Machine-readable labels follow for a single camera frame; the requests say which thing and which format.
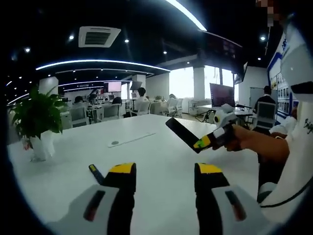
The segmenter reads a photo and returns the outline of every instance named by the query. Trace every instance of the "yellow sticker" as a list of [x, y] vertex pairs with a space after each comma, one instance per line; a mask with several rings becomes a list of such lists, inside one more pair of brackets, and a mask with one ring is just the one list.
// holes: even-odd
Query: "yellow sticker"
[[110, 172], [114, 173], [130, 173], [134, 163], [124, 163], [111, 168]]
[[206, 174], [221, 173], [222, 172], [222, 170], [215, 165], [208, 165], [208, 164], [203, 164], [203, 163], [198, 163], [198, 165], [200, 167], [200, 172], [202, 174], [204, 174], [204, 173], [206, 173]]
[[94, 165], [90, 165], [89, 168], [90, 168], [92, 171], [96, 171], [96, 168], [94, 167]]

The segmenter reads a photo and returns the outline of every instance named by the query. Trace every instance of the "smartphone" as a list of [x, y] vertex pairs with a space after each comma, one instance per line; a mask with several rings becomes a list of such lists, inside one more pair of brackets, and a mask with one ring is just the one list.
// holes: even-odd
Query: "smartphone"
[[199, 138], [192, 134], [186, 127], [181, 125], [175, 118], [169, 119], [165, 124], [196, 153], [202, 151], [202, 149], [194, 148], [194, 144]]

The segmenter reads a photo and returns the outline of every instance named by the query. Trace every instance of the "potted plant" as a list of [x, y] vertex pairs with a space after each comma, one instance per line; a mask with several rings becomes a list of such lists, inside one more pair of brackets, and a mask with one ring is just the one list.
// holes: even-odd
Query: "potted plant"
[[45, 161], [54, 154], [52, 132], [62, 133], [60, 108], [66, 106], [57, 94], [40, 94], [38, 87], [31, 90], [30, 99], [23, 100], [12, 110], [12, 122], [21, 137], [30, 140], [34, 150], [33, 161]]

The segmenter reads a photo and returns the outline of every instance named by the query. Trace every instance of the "glass window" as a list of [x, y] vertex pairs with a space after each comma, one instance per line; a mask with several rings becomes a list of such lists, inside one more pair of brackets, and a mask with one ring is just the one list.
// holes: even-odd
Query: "glass window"
[[121, 98], [127, 99], [127, 83], [122, 85]]
[[170, 72], [170, 94], [174, 94], [177, 98], [194, 97], [193, 67], [172, 70]]
[[224, 70], [222, 69], [223, 74], [223, 85], [233, 87], [234, 86], [234, 80], [233, 80], [233, 74], [230, 70]]
[[211, 98], [210, 83], [220, 84], [220, 69], [212, 66], [204, 67], [205, 98]]

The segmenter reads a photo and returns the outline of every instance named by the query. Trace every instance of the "ceiling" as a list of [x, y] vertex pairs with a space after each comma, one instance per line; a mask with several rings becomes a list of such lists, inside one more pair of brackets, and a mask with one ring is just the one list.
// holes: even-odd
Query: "ceiling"
[[[208, 32], [242, 46], [236, 46], [233, 61], [241, 65], [248, 61], [250, 66], [267, 67], [282, 29], [274, 25], [269, 39], [264, 42], [260, 40], [261, 36], [268, 37], [266, 8], [257, 8], [252, 0], [239, 3], [233, 0], [179, 0], [179, 3]], [[79, 4], [76, 1], [54, 1], [49, 5], [27, 2], [19, 6], [13, 2], [7, 12], [12, 17], [5, 27], [5, 66], [1, 73], [4, 85], [12, 81], [5, 87], [8, 101], [25, 94], [41, 78], [49, 75], [56, 76], [59, 84], [65, 84], [120, 80], [138, 73], [151, 76], [166, 72], [139, 65], [107, 62], [74, 63], [36, 70], [37, 67], [55, 62], [103, 59], [157, 66], [166, 61], [201, 54], [202, 57], [205, 55], [205, 64], [211, 58], [213, 61], [220, 60], [221, 66], [227, 67], [229, 60], [229, 57], [223, 57], [223, 46], [215, 43], [215, 39], [212, 39], [214, 36], [200, 32], [189, 18], [166, 0], [89, 0], [80, 1]], [[78, 34], [81, 26], [115, 27], [120, 28], [121, 32], [110, 48], [80, 48]], [[70, 35], [74, 36], [73, 40], [69, 40]], [[25, 52], [27, 47], [30, 48], [29, 53]], [[198, 64], [198, 61], [190, 61], [191, 66]], [[186, 62], [161, 67], [172, 70], [177, 66], [185, 67]]]

